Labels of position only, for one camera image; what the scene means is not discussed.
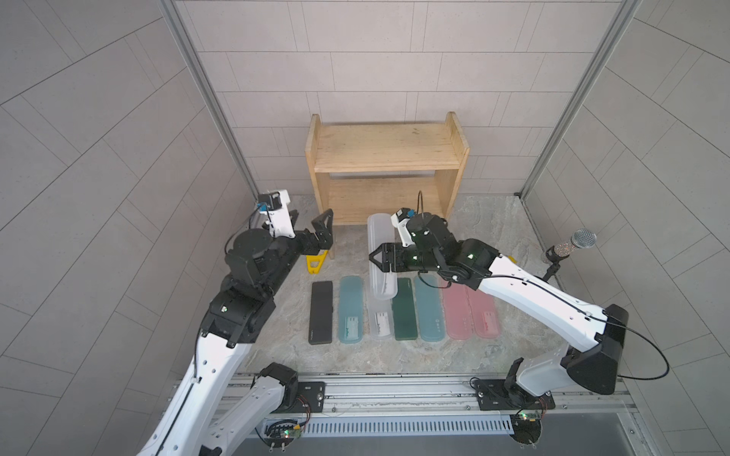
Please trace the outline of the dark green pencil case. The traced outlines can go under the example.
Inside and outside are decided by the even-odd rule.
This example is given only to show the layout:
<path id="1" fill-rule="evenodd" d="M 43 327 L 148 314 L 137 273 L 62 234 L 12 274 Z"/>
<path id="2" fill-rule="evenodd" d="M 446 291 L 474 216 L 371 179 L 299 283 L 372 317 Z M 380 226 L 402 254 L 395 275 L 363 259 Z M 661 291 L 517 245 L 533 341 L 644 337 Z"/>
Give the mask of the dark green pencil case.
<path id="1" fill-rule="evenodd" d="M 410 277 L 401 277 L 397 280 L 397 294 L 392 300 L 395 339 L 416 340 L 418 328 L 416 321 L 416 306 L 414 306 L 413 283 Z"/>

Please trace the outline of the light blue pencil case bottom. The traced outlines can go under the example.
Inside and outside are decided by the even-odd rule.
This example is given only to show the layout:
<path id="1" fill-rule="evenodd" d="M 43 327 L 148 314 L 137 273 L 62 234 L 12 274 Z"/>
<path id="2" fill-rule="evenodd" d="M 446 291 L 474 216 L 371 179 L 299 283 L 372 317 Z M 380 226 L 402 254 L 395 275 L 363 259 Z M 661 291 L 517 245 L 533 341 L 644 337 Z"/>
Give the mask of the light blue pencil case bottom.
<path id="1" fill-rule="evenodd" d="M 440 288 L 432 275 L 419 275 L 414 280 L 416 316 L 421 339 L 435 343 L 446 336 Z"/>

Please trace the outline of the pink pencil case plain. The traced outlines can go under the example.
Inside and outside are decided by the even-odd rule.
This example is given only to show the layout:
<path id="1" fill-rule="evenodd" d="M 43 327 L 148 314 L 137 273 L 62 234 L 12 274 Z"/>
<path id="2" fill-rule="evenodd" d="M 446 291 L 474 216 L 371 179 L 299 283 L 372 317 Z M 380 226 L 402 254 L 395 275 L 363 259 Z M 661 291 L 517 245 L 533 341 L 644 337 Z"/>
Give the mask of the pink pencil case plain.
<path id="1" fill-rule="evenodd" d="M 473 334 L 473 318 L 468 298 L 468 288 L 451 285 L 441 290 L 446 333 L 454 340 L 468 340 Z"/>

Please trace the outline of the light teal pencil case top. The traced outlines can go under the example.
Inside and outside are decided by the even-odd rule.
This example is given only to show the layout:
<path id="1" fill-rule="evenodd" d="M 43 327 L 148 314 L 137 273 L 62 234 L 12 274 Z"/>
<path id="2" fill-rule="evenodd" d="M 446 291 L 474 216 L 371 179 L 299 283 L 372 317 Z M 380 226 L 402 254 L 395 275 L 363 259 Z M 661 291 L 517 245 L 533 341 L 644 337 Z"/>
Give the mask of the light teal pencil case top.
<path id="1" fill-rule="evenodd" d="M 363 282 L 348 275 L 340 281 L 338 294 L 338 339 L 343 344 L 356 344 L 363 337 Z"/>

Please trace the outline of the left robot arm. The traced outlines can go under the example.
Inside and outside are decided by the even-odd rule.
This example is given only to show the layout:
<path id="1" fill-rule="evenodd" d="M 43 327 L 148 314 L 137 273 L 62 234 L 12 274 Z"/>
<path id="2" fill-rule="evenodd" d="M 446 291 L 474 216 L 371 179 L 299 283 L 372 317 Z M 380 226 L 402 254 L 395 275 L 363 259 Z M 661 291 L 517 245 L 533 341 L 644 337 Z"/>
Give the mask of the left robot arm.
<path id="1" fill-rule="evenodd" d="M 273 363 L 222 418 L 214 414 L 228 384 L 276 309 L 275 295 L 298 259 L 334 243 L 334 213 L 311 229 L 296 230 L 297 211 L 267 211 L 260 228 L 224 245 L 229 275 L 199 326 L 194 355 L 165 415 L 141 449 L 143 455 L 228 455 L 276 410 L 297 399 L 298 375 Z"/>

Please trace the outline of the black pencil case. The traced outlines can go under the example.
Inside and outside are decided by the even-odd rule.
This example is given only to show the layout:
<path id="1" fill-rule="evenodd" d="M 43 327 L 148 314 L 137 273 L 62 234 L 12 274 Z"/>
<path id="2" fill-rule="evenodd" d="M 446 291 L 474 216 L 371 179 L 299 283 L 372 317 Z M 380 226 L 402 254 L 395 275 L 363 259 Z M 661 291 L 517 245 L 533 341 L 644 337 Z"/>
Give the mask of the black pencil case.
<path id="1" fill-rule="evenodd" d="M 310 345 L 333 341 L 334 285 L 332 281 L 315 281 L 311 288 L 309 317 Z"/>

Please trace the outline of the pink pencil case with label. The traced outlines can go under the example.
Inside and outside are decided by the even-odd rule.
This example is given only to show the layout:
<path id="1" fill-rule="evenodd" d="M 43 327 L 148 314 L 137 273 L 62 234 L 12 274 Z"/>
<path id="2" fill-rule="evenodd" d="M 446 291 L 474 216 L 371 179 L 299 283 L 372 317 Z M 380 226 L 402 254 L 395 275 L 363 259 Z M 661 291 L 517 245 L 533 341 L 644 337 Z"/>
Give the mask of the pink pencil case with label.
<path id="1" fill-rule="evenodd" d="M 501 334 L 501 326 L 494 297 L 481 291 L 466 289 L 467 302 L 473 319 L 473 330 L 484 339 L 496 339 Z"/>

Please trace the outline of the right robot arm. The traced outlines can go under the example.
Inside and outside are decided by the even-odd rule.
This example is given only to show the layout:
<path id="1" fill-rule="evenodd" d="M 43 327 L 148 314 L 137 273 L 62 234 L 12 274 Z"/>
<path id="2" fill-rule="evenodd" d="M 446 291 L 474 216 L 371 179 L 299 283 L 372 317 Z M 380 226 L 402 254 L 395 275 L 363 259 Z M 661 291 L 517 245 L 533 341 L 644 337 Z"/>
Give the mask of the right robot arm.
<path id="1" fill-rule="evenodd" d="M 542 322 L 566 348 L 516 359 L 504 381 L 517 407 L 571 385 L 614 393 L 625 346 L 628 313 L 617 305 L 587 303 L 521 269 L 478 239 L 459 241 L 444 218 L 403 208 L 395 214 L 399 242 L 380 244 L 369 260 L 383 273 L 435 272 L 446 283 L 495 296 Z"/>

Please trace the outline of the clear white pencil case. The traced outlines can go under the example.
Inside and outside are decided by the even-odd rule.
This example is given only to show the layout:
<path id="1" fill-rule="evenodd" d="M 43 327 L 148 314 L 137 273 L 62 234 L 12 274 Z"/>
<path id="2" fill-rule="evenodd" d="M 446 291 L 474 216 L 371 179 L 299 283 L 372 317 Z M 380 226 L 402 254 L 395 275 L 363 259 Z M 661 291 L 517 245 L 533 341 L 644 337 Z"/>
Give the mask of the clear white pencil case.
<path id="1" fill-rule="evenodd" d="M 380 300 L 368 296 L 370 335 L 374 339 L 392 339 L 395 337 L 392 301 Z"/>
<path id="2" fill-rule="evenodd" d="M 391 216 L 385 213 L 372 214 L 367 220 L 368 254 L 378 249 L 382 243 L 395 242 L 395 228 Z M 370 287 L 372 295 L 378 300 L 392 299 L 397 295 L 397 275 L 383 273 L 376 264 L 369 263 Z"/>

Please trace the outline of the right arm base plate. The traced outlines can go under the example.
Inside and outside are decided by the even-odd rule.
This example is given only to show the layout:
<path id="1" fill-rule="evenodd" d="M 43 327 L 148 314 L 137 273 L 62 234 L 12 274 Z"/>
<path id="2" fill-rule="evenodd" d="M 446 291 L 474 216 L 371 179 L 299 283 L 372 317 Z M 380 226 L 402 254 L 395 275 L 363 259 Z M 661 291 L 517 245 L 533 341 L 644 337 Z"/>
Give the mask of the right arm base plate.
<path id="1" fill-rule="evenodd" d="M 555 409 L 555 402 L 551 393 L 546 393 L 540 397 L 522 397 L 519 394 L 509 395 L 504 383 L 505 381 L 501 379 L 478 377 L 470 379 L 469 385 L 475 392 L 481 412 L 495 412 L 496 410 L 547 412 Z"/>

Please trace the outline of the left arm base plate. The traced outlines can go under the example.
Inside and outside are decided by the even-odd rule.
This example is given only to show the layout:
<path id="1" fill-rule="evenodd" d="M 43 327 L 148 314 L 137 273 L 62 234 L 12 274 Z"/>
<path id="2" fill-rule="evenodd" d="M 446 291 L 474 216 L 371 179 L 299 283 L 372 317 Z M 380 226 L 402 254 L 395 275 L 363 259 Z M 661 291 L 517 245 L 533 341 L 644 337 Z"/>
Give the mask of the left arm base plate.
<path id="1" fill-rule="evenodd" d="M 273 414 L 321 413 L 323 411 L 325 393 L 325 382 L 300 382 L 298 383 L 298 391 L 294 396 L 293 402 L 291 404 L 284 402 L 277 410 L 273 411 Z"/>

